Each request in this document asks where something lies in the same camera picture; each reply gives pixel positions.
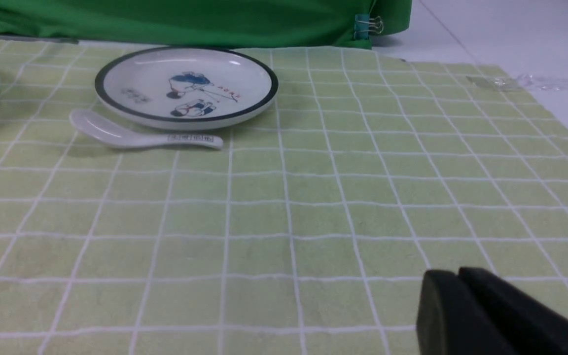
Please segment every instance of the ceramic plate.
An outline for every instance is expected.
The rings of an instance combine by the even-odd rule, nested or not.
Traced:
[[[111,110],[166,130],[212,130],[258,115],[278,80],[258,60],[221,49],[162,47],[108,63],[95,90]]]

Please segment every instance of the blue cartoon figure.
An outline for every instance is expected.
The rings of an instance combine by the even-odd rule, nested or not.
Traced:
[[[166,96],[171,99],[180,99],[188,92],[203,90],[207,86],[214,86],[205,75],[199,72],[185,71],[169,79],[171,92]]]
[[[214,111],[216,106],[212,103],[205,102],[201,99],[192,100],[189,103],[179,105],[172,112],[171,115],[175,117],[201,117]]]
[[[172,76],[169,80],[171,91],[166,94],[171,99],[181,99],[185,94],[196,92],[203,94],[209,99],[220,103],[222,99],[238,102],[239,95],[223,87],[216,87],[200,72],[184,71],[179,75]]]

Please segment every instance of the green fabric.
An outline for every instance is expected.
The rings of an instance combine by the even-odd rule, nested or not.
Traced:
[[[117,151],[68,114],[131,126],[92,87],[125,50],[0,42],[0,355],[416,355],[428,267],[568,317],[568,130],[465,78],[504,72],[242,51],[280,92],[223,151]]]
[[[173,45],[292,47],[354,41],[354,16],[375,0],[0,0],[0,34]],[[380,0],[384,34],[408,27],[411,0]]]

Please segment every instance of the clear plastic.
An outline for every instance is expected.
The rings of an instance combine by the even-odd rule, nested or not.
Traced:
[[[550,76],[521,74],[516,78],[486,78],[483,76],[467,76],[466,78],[476,87],[496,91],[568,91],[568,79]]]

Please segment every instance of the metal clip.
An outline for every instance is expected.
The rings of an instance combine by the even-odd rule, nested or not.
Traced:
[[[370,18],[369,14],[357,14],[354,18],[354,39],[368,39],[369,34],[379,35],[384,29],[380,16]]]

